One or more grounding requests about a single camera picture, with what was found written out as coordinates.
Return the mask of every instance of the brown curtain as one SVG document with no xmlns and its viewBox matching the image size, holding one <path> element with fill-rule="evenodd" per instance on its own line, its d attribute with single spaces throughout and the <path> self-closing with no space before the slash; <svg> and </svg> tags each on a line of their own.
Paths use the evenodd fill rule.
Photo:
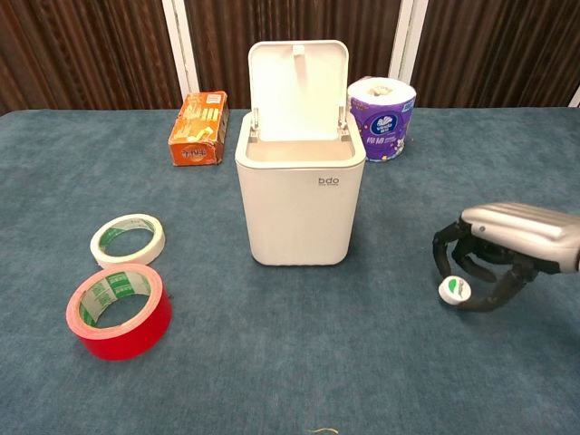
<svg viewBox="0 0 580 435">
<path fill-rule="evenodd" d="M 418 106 L 567 106 L 579 60 L 578 0 L 430 0 L 411 84 Z"/>
<path fill-rule="evenodd" d="M 181 103 L 161 0 L 0 0 L 0 113 Z"/>
<path fill-rule="evenodd" d="M 401 0 L 185 0 L 202 90 L 249 108 L 247 52 L 259 41 L 338 39 L 349 82 L 386 76 Z"/>
</svg>

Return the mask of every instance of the red tape roll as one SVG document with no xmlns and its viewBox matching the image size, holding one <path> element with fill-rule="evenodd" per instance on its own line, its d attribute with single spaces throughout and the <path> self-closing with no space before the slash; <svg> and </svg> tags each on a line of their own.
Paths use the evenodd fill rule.
<svg viewBox="0 0 580 435">
<path fill-rule="evenodd" d="M 143 308 L 126 322 L 97 328 L 97 319 L 116 300 L 148 295 Z M 102 270 L 84 281 L 66 307 L 66 323 L 95 356 L 125 360 L 149 350 L 171 321 L 171 304 L 160 275 L 144 265 L 126 264 Z"/>
</svg>

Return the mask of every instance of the blue felt surface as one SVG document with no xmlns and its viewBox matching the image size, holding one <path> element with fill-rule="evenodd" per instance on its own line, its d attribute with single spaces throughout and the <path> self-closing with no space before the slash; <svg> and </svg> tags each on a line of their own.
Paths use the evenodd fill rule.
<svg viewBox="0 0 580 435">
<path fill-rule="evenodd" d="M 346 259 L 279 268 L 249 253 L 245 112 L 205 168 L 171 166 L 176 113 L 0 118 L 0 432 L 578 433 L 580 276 L 540 275 L 494 313 L 459 314 L 439 301 L 431 240 L 483 202 L 580 214 L 579 110 L 416 109 L 400 157 L 365 167 Z M 104 362 L 64 310 L 99 270 L 92 234 L 135 212 L 165 228 L 151 266 L 174 317 L 148 353 Z"/>
</svg>

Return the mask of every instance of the purple packaging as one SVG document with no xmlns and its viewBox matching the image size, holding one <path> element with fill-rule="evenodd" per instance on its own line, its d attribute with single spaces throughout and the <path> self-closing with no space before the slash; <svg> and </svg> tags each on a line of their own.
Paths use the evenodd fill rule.
<svg viewBox="0 0 580 435">
<path fill-rule="evenodd" d="M 368 77 L 348 88 L 349 110 L 361 133 L 369 161 L 386 161 L 402 153 L 416 92 L 395 79 Z"/>
</svg>

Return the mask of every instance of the tape roll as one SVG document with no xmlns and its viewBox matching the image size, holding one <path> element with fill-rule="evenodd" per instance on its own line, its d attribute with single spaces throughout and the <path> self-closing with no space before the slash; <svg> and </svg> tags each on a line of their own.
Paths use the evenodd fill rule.
<svg viewBox="0 0 580 435">
<path fill-rule="evenodd" d="M 116 236 L 137 228 L 148 229 L 153 233 L 151 241 L 145 247 L 127 256 L 110 256 L 106 254 L 107 246 Z M 94 233 L 91 239 L 92 256 L 103 269 L 128 263 L 148 265 L 159 256 L 164 246 L 165 234 L 161 223 L 153 216 L 141 213 L 117 217 L 107 222 Z"/>
<path fill-rule="evenodd" d="M 102 312 L 128 295 L 148 295 L 143 308 L 126 322 L 96 327 Z M 95 356 L 125 360 L 149 350 L 165 333 L 171 304 L 160 275 L 148 266 L 121 265 L 103 269 L 84 281 L 66 307 L 66 323 Z"/>
</svg>

